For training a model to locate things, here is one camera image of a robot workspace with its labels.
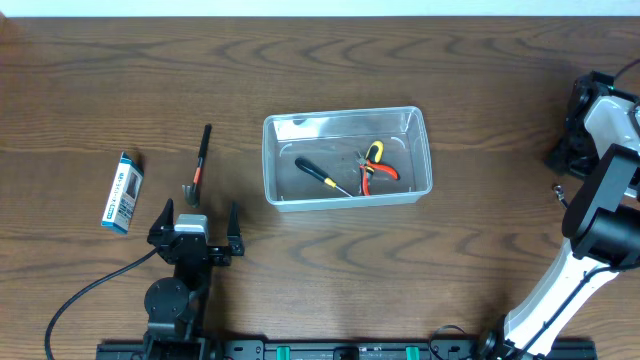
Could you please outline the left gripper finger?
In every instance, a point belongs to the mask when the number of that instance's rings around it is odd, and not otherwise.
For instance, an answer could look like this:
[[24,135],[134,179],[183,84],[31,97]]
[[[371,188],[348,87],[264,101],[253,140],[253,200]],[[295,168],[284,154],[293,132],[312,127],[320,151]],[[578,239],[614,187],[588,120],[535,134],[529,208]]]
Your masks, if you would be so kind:
[[149,229],[150,236],[161,236],[166,231],[171,231],[174,226],[174,202],[169,198],[161,214]]
[[242,245],[242,235],[238,220],[238,207],[235,202],[231,204],[231,211],[229,214],[229,222],[226,235],[230,246]]

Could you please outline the clear plastic container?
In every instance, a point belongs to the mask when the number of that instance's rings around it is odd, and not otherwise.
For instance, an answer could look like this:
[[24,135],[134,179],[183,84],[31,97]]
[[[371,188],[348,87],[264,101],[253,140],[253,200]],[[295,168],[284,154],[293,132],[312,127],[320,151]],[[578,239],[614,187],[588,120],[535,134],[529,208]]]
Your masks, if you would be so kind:
[[[360,193],[356,153],[384,144],[381,163],[399,174],[376,171],[369,196]],[[298,169],[304,157],[324,170],[351,197]],[[262,141],[265,197],[281,212],[330,210],[417,202],[433,188],[423,114],[414,106],[271,115]]]

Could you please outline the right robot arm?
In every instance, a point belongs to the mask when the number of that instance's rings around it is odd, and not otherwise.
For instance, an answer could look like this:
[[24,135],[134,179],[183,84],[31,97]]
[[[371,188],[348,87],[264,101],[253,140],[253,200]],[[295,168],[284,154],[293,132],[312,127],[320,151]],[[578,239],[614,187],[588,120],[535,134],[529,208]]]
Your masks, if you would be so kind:
[[546,159],[583,184],[563,203],[563,242],[534,290],[471,347],[473,359],[594,359],[590,341],[558,335],[586,301],[619,274],[639,266],[639,98],[616,76],[577,78],[565,133]]

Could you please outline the black slim screwdriver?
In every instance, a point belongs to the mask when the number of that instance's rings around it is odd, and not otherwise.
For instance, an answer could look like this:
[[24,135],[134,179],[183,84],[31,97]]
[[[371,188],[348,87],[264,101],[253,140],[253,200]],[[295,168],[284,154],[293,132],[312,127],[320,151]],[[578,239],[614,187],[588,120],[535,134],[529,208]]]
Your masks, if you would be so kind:
[[351,194],[346,189],[338,185],[337,182],[333,180],[324,170],[322,170],[319,166],[317,166],[310,160],[304,157],[298,157],[295,160],[295,165],[298,169],[314,177],[321,183],[342,192],[348,197],[351,197]]

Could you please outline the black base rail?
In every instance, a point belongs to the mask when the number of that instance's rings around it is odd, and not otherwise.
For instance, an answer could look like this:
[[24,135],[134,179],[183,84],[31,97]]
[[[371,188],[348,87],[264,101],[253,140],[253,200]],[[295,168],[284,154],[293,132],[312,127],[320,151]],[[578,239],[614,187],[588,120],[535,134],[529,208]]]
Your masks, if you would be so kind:
[[472,340],[438,339],[423,343],[278,343],[229,341],[221,349],[207,344],[105,343],[97,346],[97,360],[233,359],[233,360],[431,360],[473,359]]

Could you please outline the white and blue box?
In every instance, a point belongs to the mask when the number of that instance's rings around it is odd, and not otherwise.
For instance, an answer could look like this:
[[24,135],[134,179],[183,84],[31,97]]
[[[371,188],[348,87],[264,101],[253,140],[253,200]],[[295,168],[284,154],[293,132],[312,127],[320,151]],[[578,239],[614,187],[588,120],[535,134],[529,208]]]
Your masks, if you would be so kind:
[[102,227],[124,235],[129,232],[143,179],[141,168],[122,152],[101,219]]

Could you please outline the red handled pliers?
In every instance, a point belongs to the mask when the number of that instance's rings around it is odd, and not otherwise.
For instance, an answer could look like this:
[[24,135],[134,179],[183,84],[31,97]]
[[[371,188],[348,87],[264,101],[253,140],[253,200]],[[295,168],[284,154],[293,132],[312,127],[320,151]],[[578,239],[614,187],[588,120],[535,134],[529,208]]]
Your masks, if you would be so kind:
[[380,171],[389,175],[393,180],[398,180],[400,178],[398,172],[391,166],[374,163],[370,160],[366,159],[361,153],[356,153],[356,162],[359,165],[360,170],[360,193],[363,196],[369,196],[369,180],[371,176],[376,172]]

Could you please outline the small black claw hammer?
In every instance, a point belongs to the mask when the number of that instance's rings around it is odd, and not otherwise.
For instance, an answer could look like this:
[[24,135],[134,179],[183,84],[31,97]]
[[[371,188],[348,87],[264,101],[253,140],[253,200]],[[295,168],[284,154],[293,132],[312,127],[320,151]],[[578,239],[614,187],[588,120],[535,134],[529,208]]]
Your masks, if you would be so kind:
[[198,208],[200,204],[200,184],[202,171],[208,151],[209,139],[212,130],[211,124],[206,124],[204,127],[203,135],[200,142],[197,166],[194,172],[193,180],[191,184],[183,185],[182,190],[186,203],[193,207]]

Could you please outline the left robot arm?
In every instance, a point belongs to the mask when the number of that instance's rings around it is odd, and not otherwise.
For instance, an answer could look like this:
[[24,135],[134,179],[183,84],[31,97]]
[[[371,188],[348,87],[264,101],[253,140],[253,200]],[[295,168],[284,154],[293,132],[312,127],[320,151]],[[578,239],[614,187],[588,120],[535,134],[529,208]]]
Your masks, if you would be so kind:
[[175,217],[174,203],[167,201],[149,230],[147,242],[174,271],[154,282],[145,294],[148,323],[142,359],[224,357],[220,342],[205,334],[204,316],[212,269],[229,266],[234,257],[245,252],[236,204],[231,206],[226,237],[226,245],[210,245],[208,218],[193,214]]

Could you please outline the silver combination wrench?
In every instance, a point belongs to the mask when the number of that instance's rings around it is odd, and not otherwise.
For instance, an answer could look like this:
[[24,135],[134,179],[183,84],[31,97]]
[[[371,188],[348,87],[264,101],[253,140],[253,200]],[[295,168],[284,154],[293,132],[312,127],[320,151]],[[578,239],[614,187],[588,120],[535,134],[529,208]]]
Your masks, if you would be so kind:
[[552,190],[554,191],[557,200],[560,202],[560,204],[563,206],[564,209],[567,209],[569,206],[569,203],[567,202],[566,198],[565,198],[565,194],[564,194],[564,189],[561,185],[559,184],[554,184],[552,186]]

